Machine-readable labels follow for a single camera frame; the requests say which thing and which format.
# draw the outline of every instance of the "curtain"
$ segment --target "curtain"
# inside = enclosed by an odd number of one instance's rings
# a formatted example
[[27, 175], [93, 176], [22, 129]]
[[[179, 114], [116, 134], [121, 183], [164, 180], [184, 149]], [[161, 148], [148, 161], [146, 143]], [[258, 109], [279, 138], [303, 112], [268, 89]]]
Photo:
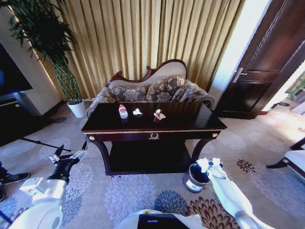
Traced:
[[207, 90], [244, 0], [67, 0], [62, 20], [77, 37], [67, 54], [83, 98], [94, 98], [122, 71], [181, 59], [187, 78]]

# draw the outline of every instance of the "pants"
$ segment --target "pants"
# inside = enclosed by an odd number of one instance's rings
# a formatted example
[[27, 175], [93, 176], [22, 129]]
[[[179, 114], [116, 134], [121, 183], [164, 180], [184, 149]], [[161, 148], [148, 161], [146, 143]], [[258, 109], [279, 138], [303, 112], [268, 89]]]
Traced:
[[0, 179], [3, 179], [6, 177], [8, 171], [2, 167], [2, 162], [0, 162]]

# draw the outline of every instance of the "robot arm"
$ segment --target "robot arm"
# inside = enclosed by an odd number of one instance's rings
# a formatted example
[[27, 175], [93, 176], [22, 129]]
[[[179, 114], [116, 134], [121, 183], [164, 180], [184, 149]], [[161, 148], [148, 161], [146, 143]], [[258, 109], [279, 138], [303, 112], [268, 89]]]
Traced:
[[215, 193], [224, 209], [232, 215], [242, 229], [272, 229], [260, 221], [254, 214], [250, 201], [232, 182], [220, 166], [220, 160], [213, 158], [212, 165], [207, 169]]
[[60, 152], [50, 156], [56, 166], [53, 174], [45, 180], [36, 177], [26, 180], [20, 190], [32, 196], [33, 207], [26, 210], [11, 225], [10, 229], [59, 229], [63, 219], [61, 211], [66, 197], [66, 186], [70, 170], [86, 155], [78, 151], [74, 155], [60, 156]]

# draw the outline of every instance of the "dark wooden door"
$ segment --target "dark wooden door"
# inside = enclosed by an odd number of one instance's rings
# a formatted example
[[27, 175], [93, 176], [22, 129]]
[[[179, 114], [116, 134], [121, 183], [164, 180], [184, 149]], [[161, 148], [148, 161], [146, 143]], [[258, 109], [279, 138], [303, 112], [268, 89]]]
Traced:
[[304, 39], [305, 0], [273, 0], [216, 113], [255, 118], [305, 59]]

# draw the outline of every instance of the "chair leg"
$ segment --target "chair leg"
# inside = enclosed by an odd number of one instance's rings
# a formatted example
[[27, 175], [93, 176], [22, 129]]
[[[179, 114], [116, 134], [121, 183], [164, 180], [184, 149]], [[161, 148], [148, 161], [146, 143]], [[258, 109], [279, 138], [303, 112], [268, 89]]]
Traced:
[[279, 162], [277, 162], [276, 164], [269, 165], [269, 166], [266, 166], [266, 167], [267, 168], [284, 168], [284, 167], [287, 167], [287, 163], [284, 162], [285, 160], [287, 160], [287, 159], [283, 158]]

